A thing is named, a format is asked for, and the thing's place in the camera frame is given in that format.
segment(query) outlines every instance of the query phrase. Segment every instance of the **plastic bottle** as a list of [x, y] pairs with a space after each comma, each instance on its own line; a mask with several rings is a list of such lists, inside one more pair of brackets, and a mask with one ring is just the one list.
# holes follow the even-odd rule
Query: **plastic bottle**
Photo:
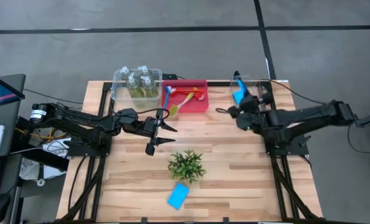
[[141, 79], [143, 80], [142, 82], [142, 87], [145, 90], [145, 96], [147, 98], [154, 98], [159, 95], [158, 93], [158, 87], [156, 86], [156, 83], [150, 79], [148, 76], [141, 76]]
[[149, 70], [147, 66], [139, 66], [138, 69], [142, 70], [142, 76], [149, 77], [149, 79], [153, 81], [153, 72]]
[[128, 80], [126, 81], [127, 89], [130, 92], [132, 98], [143, 98], [145, 95], [140, 87], [140, 82], [134, 78], [134, 73], [128, 76]]
[[124, 66], [123, 68], [119, 70], [119, 73], [121, 75], [121, 80], [127, 81], [128, 76], [130, 75], [131, 71], [130, 69], [127, 68], [127, 66]]

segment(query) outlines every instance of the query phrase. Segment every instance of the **yellow toothbrush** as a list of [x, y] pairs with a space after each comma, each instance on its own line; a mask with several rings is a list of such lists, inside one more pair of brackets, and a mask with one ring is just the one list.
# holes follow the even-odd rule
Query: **yellow toothbrush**
[[176, 116], [177, 113], [178, 113], [178, 111], [179, 111], [179, 109], [180, 109], [180, 107], [182, 107], [186, 102], [188, 102], [189, 100], [191, 100], [192, 97], [193, 97], [193, 94], [195, 94], [195, 93], [192, 92], [192, 93], [188, 94], [188, 96], [185, 98], [185, 100], [181, 104], [179, 104], [179, 105], [172, 105], [170, 107], [170, 110], [169, 110], [170, 111], [170, 116]]

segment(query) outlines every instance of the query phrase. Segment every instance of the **desk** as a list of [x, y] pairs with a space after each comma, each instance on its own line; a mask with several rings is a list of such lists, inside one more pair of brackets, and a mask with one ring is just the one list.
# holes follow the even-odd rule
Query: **desk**
[[[83, 111], [97, 114], [103, 82], [88, 83]], [[277, 108], [294, 110], [291, 93], [273, 84]], [[145, 154], [149, 139], [121, 133], [113, 138], [111, 153], [106, 159], [98, 207], [98, 222], [221, 222], [281, 220], [270, 158], [265, 154], [262, 138], [251, 131], [242, 131], [228, 114], [215, 108], [231, 104], [229, 87], [209, 87], [209, 109], [205, 114], [181, 114], [167, 119], [178, 133], [165, 130], [159, 136], [176, 142], [156, 148], [153, 157]], [[115, 110], [130, 107], [115, 105]], [[174, 151], [192, 149], [202, 152], [207, 174], [191, 185], [180, 210], [167, 204], [177, 180], [171, 180], [167, 160]], [[57, 218], [67, 213], [69, 192], [81, 158], [69, 162]], [[299, 156], [288, 156], [293, 186], [313, 213], [322, 216], [310, 166]], [[78, 173], [72, 205], [82, 193], [87, 162]], [[291, 210], [284, 191], [288, 216]], [[93, 194], [88, 198], [86, 218], [90, 217]]]

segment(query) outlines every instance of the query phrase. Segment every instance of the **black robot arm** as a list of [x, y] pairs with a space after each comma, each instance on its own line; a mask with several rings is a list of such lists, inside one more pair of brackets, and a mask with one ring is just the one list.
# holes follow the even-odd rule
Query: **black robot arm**
[[119, 135], [121, 130], [150, 138], [146, 146], [146, 153], [150, 156], [154, 154], [154, 146], [175, 141], [157, 137], [159, 127], [176, 132], [164, 122], [160, 109], [156, 118], [147, 117], [144, 121], [138, 120], [138, 114], [132, 108], [104, 117], [71, 110], [60, 103], [34, 104], [32, 109], [30, 122], [33, 127], [53, 127], [73, 136], [71, 141], [64, 142], [69, 146], [69, 156], [107, 156], [111, 137]]
[[261, 111], [258, 106], [255, 106], [256, 102], [262, 104], [264, 100], [247, 97], [240, 102], [239, 107], [233, 106], [228, 111], [233, 118], [236, 118], [240, 129], [252, 130], [263, 136], [266, 144], [279, 150], [285, 150], [297, 136], [329, 125], [348, 126], [357, 119], [349, 105], [342, 101], [331, 101], [320, 106], [294, 111]]

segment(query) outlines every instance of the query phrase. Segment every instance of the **green plant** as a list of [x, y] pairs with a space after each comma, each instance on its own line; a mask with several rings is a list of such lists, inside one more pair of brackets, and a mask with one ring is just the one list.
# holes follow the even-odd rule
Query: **green plant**
[[178, 152], [171, 154], [174, 157], [173, 161], [168, 162], [171, 178], [179, 178], [180, 181], [188, 180], [191, 184], [196, 182], [198, 177], [203, 177], [206, 171], [202, 169], [202, 155], [203, 153], [197, 154], [193, 150], [185, 151], [184, 156]]

